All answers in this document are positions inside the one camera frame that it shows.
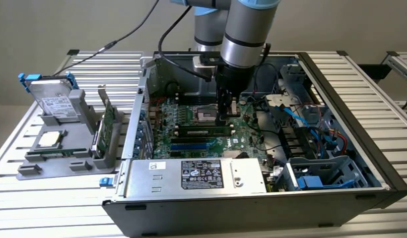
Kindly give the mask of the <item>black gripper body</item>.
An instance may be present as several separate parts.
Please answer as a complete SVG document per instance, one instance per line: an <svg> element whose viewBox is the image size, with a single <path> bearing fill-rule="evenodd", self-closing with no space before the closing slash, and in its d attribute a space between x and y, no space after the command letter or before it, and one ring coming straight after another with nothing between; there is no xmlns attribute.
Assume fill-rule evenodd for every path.
<svg viewBox="0 0 407 238"><path fill-rule="evenodd" d="M254 74L254 67L237 68L230 65L219 65L215 69L217 97L230 93L233 97L247 89Z"/></svg>

